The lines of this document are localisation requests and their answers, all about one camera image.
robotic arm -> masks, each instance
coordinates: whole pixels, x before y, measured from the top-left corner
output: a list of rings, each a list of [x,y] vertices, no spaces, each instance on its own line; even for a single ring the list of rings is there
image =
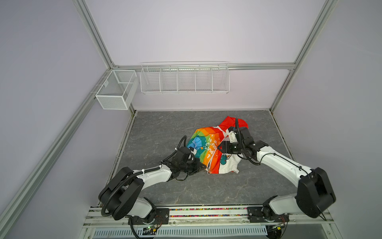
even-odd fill
[[[302,212],[316,218],[336,201],[323,169],[311,169],[298,164],[268,144],[260,140],[255,142],[247,128],[237,126],[236,122],[236,127],[229,129],[229,141],[223,141],[218,150],[222,153],[239,154],[255,165],[268,165],[297,187],[297,193],[274,196],[266,200],[261,211],[257,211],[253,216],[273,221],[284,213]],[[156,207],[147,198],[139,198],[140,191],[159,182],[185,180],[206,168],[189,148],[179,147],[181,142],[175,152],[157,167],[134,171],[128,167],[122,168],[99,194],[99,200],[103,203],[102,215],[112,215],[115,220],[126,215],[138,216],[143,222],[152,223]],[[177,179],[180,172],[185,172],[187,176]]]

white wire shelf rack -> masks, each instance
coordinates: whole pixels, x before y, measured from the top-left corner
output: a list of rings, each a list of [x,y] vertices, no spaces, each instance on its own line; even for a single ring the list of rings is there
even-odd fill
[[[112,70],[95,96],[103,109],[128,110],[138,85],[135,70]]]
[[[141,91],[144,94],[228,93],[228,62],[142,63]]]

gray work surface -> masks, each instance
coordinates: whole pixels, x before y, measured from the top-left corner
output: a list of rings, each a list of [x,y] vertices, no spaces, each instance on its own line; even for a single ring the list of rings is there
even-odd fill
[[[187,143],[196,129],[218,126],[227,116],[247,122],[253,139],[262,140],[288,156],[280,134],[268,111],[174,111],[138,112],[118,170],[154,167],[170,155],[182,136]],[[155,205],[262,204],[275,195],[288,195],[296,187],[281,174],[262,164],[242,160],[239,173],[210,174],[201,171],[185,181],[157,183],[142,190]]]

colorful bead strip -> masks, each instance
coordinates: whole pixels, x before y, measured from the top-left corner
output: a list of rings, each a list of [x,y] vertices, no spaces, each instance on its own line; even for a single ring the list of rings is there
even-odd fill
[[[214,215],[173,215],[171,218],[188,218],[188,217],[202,217],[202,216],[248,216],[248,214],[214,214]]]
[[[247,208],[171,208],[170,211],[192,211],[192,210],[238,210]]]

vent grille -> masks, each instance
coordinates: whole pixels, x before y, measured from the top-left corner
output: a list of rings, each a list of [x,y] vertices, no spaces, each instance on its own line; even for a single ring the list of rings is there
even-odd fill
[[[139,237],[143,236],[143,227],[136,230]],[[267,235],[265,226],[177,226],[162,227],[155,237],[223,237],[223,236],[259,236]],[[98,238],[134,238],[130,228],[98,228],[95,230],[94,239]]]

